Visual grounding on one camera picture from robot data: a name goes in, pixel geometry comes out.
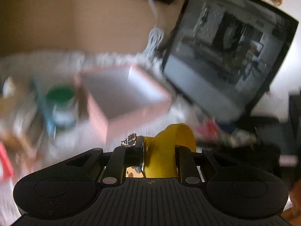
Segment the white textured cloth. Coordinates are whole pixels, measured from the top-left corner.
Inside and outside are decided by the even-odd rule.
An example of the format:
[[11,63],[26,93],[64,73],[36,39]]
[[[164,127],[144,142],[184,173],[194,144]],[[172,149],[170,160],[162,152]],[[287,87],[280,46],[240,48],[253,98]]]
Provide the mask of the white textured cloth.
[[[170,93],[174,89],[161,73],[160,59],[150,61],[142,54],[84,54],[80,52],[41,51],[30,54],[20,53],[1,58],[1,79],[11,78],[16,88],[28,87],[35,76],[44,92],[56,85],[70,85],[75,73],[96,66],[109,67],[136,65],[150,73]],[[16,182],[31,171],[64,160],[93,147],[112,150],[117,139],[105,143],[98,139],[93,131],[85,110],[78,113],[77,120],[72,122],[70,114],[62,114],[60,120],[67,124],[67,129],[56,131],[55,136],[48,136],[40,120],[35,95],[31,91],[17,102],[11,111],[1,114],[1,130],[10,131],[17,137],[28,134],[34,151],[40,155],[33,165],[26,158],[19,156],[13,159],[15,177],[1,183],[1,225],[11,225],[20,213],[13,200],[13,187]]]

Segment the green lid glass jar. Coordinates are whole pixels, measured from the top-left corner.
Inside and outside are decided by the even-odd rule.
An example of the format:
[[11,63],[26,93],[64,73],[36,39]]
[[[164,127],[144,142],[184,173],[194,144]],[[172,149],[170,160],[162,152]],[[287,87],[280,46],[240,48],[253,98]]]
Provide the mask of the green lid glass jar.
[[60,129],[73,127],[78,120],[78,100],[75,90],[68,85],[52,87],[46,95],[54,124]]

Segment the yellow plush toy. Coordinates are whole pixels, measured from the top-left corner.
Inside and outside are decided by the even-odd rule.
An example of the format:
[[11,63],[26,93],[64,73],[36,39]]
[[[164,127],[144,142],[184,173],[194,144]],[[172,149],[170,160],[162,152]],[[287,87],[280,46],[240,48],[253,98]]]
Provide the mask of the yellow plush toy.
[[176,178],[176,146],[196,152],[196,139],[186,124],[171,124],[155,137],[145,137],[144,175],[146,178]]

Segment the black framed glass panel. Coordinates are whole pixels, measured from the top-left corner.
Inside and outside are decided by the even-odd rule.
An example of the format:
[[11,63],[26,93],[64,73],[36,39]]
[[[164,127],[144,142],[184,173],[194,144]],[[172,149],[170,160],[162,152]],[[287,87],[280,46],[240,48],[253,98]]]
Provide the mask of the black framed glass panel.
[[236,121],[269,90],[297,26],[262,0],[185,0],[163,73],[218,122]]

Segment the red wipes pack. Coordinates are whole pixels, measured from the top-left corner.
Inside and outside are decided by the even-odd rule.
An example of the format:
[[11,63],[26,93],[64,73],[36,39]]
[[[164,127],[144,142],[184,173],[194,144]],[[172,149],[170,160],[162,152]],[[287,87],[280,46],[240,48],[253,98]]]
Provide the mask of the red wipes pack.
[[14,176],[14,169],[3,143],[0,143],[0,179],[6,180]]

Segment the pink open box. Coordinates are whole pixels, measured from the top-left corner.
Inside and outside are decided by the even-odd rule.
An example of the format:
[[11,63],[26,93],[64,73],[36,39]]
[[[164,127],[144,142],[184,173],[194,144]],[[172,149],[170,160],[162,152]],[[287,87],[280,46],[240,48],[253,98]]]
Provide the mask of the pink open box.
[[74,85],[83,91],[91,126],[104,143],[166,114],[172,102],[160,83],[134,65],[81,71]]

